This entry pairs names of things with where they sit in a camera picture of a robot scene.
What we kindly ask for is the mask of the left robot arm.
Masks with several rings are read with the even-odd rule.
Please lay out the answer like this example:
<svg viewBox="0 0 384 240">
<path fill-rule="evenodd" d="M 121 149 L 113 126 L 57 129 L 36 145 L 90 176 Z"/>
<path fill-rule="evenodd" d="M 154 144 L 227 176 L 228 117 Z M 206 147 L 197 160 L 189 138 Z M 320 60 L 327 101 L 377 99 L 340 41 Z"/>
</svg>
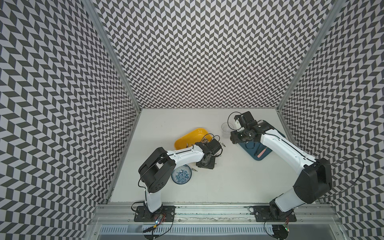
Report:
<svg viewBox="0 0 384 240">
<path fill-rule="evenodd" d="M 139 167 L 138 186 L 145 189 L 144 204 L 150 213 L 162 207 L 161 190 L 167 184 L 175 169 L 195 163 L 197 167 L 214 169 L 216 158 L 223 153 L 219 141 L 196 142 L 190 147 L 166 151 L 159 147 Z"/>
</svg>

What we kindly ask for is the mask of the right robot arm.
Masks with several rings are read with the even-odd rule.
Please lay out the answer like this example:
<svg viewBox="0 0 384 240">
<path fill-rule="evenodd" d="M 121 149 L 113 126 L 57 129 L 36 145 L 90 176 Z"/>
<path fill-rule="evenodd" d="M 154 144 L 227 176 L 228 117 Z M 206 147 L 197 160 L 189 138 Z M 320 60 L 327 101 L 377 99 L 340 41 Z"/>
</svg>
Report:
<svg viewBox="0 0 384 240">
<path fill-rule="evenodd" d="M 268 221 L 286 221 L 294 208 L 312 204 L 333 188 L 328 160 L 305 153 L 268 122 L 256 121 L 250 112 L 235 112 L 234 121 L 236 127 L 230 136 L 233 144 L 259 143 L 281 157 L 298 175 L 293 187 L 271 200 L 263 211 Z"/>
</svg>

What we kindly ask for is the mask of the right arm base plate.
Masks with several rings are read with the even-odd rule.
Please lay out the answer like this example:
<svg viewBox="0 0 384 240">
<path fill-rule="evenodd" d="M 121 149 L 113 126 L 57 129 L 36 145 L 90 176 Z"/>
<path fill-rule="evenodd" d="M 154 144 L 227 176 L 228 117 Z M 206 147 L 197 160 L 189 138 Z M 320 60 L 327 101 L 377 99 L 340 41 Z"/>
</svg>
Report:
<svg viewBox="0 0 384 240">
<path fill-rule="evenodd" d="M 291 209 L 287 212 L 282 212 L 274 206 L 252 206 L 253 214 L 257 222 L 281 222 L 281 223 L 294 223 L 297 221 L 294 210 Z"/>
</svg>

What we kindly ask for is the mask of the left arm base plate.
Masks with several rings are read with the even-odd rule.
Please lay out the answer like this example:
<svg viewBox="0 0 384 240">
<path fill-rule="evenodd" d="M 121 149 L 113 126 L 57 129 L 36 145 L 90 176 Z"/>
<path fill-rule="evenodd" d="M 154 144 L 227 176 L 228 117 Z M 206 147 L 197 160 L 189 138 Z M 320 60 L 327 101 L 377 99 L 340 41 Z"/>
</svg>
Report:
<svg viewBox="0 0 384 240">
<path fill-rule="evenodd" d="M 134 217 L 134 222 L 155 223 L 160 218 L 164 219 L 166 223 L 173 222 L 175 218 L 175 206 L 162 206 L 160 209 L 151 213 L 146 206 L 138 206 Z"/>
</svg>

